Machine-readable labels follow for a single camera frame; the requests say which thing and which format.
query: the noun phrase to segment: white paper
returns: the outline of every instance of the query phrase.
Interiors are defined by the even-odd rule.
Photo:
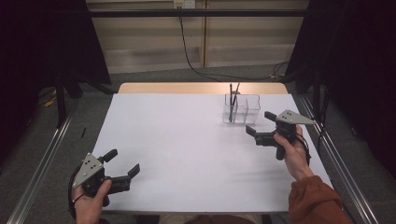
[[[272,132],[264,111],[298,113],[291,95],[260,95],[253,127]],[[116,94],[93,151],[116,148],[106,175],[126,175],[140,163],[131,190],[110,195],[105,210],[152,213],[268,213],[288,211],[290,176],[275,147],[256,146],[245,125],[223,123],[224,95]],[[310,167],[331,185],[311,138]]]

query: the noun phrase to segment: person's left hand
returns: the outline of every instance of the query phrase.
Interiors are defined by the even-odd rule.
[[[99,188],[94,198],[86,195],[79,198],[75,203],[77,224],[97,224],[102,214],[103,199],[111,188],[111,180],[106,180]],[[74,199],[85,192],[82,186],[78,186],[74,193]]]

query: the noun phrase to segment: clear plastic container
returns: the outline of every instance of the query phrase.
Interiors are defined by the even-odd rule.
[[[260,95],[236,94],[224,95],[223,122],[224,123],[246,123],[256,122],[260,112]]]

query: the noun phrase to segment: person's right hand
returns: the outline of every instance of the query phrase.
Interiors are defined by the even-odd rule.
[[[299,125],[296,125],[296,132],[296,137],[303,140],[303,129]],[[293,143],[290,143],[285,137],[278,133],[274,134],[274,139],[283,148],[285,148],[285,163],[291,176],[299,181],[305,177],[314,175],[314,173],[311,171],[308,164],[306,163],[304,147],[299,141],[296,140]]]
[[[83,195],[75,203],[77,224],[96,224],[102,214],[103,199],[111,188],[111,180],[106,180],[99,188],[94,198],[85,195],[82,186],[78,186],[74,193],[75,199]]]

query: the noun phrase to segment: aluminum rail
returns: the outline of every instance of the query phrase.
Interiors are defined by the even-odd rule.
[[[305,111],[308,113],[308,116],[313,118],[314,113],[312,111],[313,106],[311,102],[306,97],[303,97],[301,101],[303,103]],[[320,132],[322,130],[321,129],[322,124],[317,123],[316,125],[314,125],[314,127],[318,135],[320,135]],[[349,196],[351,197],[353,203],[355,204],[355,207],[358,209],[358,212],[360,213],[364,223],[366,224],[379,223],[377,218],[375,217],[375,214],[370,204],[368,203],[367,199],[364,197],[363,193],[361,192],[361,189],[358,187],[355,180],[353,179],[343,159],[338,153],[337,148],[332,142],[332,139],[330,138],[330,136],[326,131],[323,131],[321,140],[324,145],[324,148],[326,149],[326,152],[328,153],[330,159],[332,160],[332,164],[334,164],[335,170],[340,175],[341,180],[347,192],[349,193]]]
[[[48,169],[50,168],[50,164],[53,161],[59,145],[64,138],[64,134],[66,133],[67,128],[69,127],[71,118],[76,112],[77,104],[78,100],[76,100],[72,104],[70,113],[66,117],[64,124],[60,128],[56,129],[55,134],[53,135],[52,140],[50,141],[49,146],[47,147],[47,150],[44,153],[43,158],[41,159],[41,162],[35,170],[35,174],[33,175],[28,186],[26,187],[25,192],[22,194],[20,200],[12,211],[12,214],[9,217],[7,224],[22,224],[26,219],[26,216],[35,200],[35,196],[40,190],[40,187],[44,181],[44,178],[46,177]]]

